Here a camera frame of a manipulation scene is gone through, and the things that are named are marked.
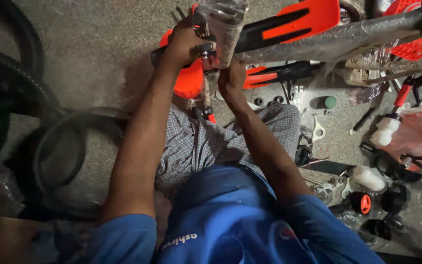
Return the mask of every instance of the checkered fabric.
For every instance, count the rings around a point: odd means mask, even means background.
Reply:
[[[297,108],[280,104],[257,114],[294,159],[300,134]],[[166,147],[156,173],[156,188],[167,198],[173,198],[191,175],[213,164],[244,165],[263,176],[252,161],[237,122],[224,128],[194,119],[172,105],[167,120]]]

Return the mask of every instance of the gray floor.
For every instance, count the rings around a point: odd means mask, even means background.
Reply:
[[[152,73],[149,52],[158,47],[162,34],[175,25],[176,5],[183,9],[190,1],[179,0],[14,0],[33,22],[45,48],[44,80],[53,89],[62,106],[85,109],[94,106],[112,106],[128,109],[141,98]],[[284,6],[296,0],[252,1],[248,22],[275,15]],[[11,34],[0,25],[0,51],[18,58]],[[369,130],[371,119],[355,135],[349,130],[362,117],[370,104],[352,106],[352,89],[325,88],[307,82],[304,100],[321,95],[333,95],[338,100],[333,116],[321,110],[310,110],[303,123],[313,128],[312,114],[317,114],[326,129],[324,139],[314,145],[314,156],[331,160],[368,165],[368,158],[357,147]],[[263,97],[271,100],[282,93],[280,85],[246,91],[249,100]],[[396,93],[384,96],[378,115],[391,111]],[[216,120],[227,124],[232,113],[223,101],[213,101]],[[8,144],[1,153],[7,157],[11,149],[32,129],[38,126],[33,118],[13,115]],[[89,195],[105,193],[116,147],[101,135],[92,133],[85,166],[80,173],[80,184],[89,188]],[[302,170],[309,178],[326,182],[332,176]],[[405,218],[422,228],[422,192],[413,190],[413,200]],[[381,251],[411,254],[402,247],[379,247]]]

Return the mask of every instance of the hand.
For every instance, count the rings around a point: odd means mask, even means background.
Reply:
[[[233,57],[229,67],[220,71],[218,87],[222,97],[227,101],[243,96],[243,84],[246,77],[245,63]]]
[[[174,63],[182,68],[194,62],[199,54],[194,52],[193,48],[201,44],[203,44],[203,40],[196,36],[189,15],[173,28],[173,32],[169,36],[169,44],[166,50],[167,63]]]

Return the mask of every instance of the man's right hand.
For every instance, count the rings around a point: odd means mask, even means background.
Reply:
[[[218,87],[219,92],[226,102],[243,98],[243,84],[247,77],[245,63],[233,57],[227,69],[220,72]]]

